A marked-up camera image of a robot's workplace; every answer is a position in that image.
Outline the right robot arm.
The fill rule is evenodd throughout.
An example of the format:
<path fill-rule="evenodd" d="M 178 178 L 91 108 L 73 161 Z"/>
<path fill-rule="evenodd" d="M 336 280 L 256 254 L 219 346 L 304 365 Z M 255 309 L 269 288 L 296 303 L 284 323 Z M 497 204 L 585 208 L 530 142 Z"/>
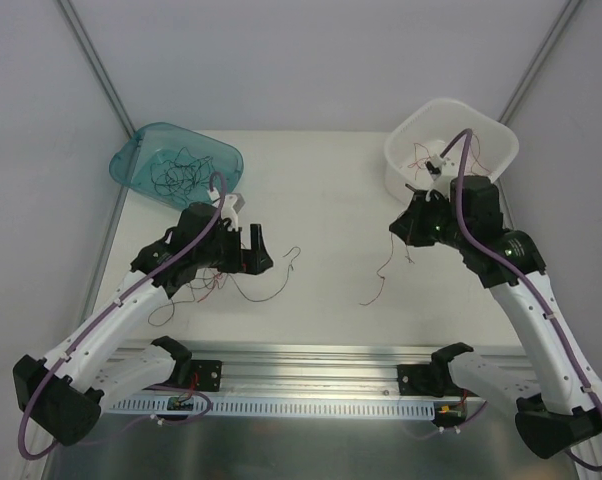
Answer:
<path fill-rule="evenodd" d="M 402 367 L 409 389 L 441 398 L 466 390 L 513 420 L 524 444 L 549 459 L 602 434 L 602 381 L 578 348 L 532 238 L 504 225 L 499 191 L 484 176 L 454 179 L 448 194 L 416 191 L 389 230 L 408 246 L 458 251 L 505 312 L 533 367 L 529 382 L 455 343 L 426 365 Z"/>

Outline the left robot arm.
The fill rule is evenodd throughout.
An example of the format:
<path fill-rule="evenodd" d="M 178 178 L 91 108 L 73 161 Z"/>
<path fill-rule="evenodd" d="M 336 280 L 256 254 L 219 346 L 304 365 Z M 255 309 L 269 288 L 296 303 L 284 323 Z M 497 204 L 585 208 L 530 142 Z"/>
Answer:
<path fill-rule="evenodd" d="M 250 227 L 243 247 L 235 212 L 196 202 L 176 226 L 145 246 L 100 310 L 42 358 L 23 356 L 13 368 L 24 431 L 34 421 L 55 445 L 83 440 L 102 414 L 117 402 L 154 385 L 170 389 L 192 383 L 192 354 L 168 336 L 153 340 L 136 357 L 113 367 L 106 363 L 130 333 L 167 303 L 201 269 L 260 275 L 274 262 L 262 227 Z"/>

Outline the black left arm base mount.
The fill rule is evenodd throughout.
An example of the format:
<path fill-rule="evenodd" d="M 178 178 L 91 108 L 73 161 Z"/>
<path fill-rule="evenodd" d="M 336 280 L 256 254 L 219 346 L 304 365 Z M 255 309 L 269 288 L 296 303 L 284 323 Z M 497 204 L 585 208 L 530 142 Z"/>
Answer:
<path fill-rule="evenodd" d="M 223 367 L 221 360 L 196 359 L 188 348 L 169 336 L 157 338 L 151 345 L 163 349 L 175 361 L 170 375 L 159 383 L 160 386 L 201 392 L 219 391 Z"/>

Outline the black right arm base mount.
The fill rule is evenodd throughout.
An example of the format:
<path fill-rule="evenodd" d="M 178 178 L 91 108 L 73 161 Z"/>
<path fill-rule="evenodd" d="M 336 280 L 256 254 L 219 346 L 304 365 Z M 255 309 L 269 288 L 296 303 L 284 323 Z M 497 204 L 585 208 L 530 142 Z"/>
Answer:
<path fill-rule="evenodd" d="M 462 397 L 463 390 L 453 383 L 449 364 L 457 356 L 473 351 L 471 346 L 458 342 L 434 351 L 428 363 L 397 365 L 399 394 L 432 398 Z"/>

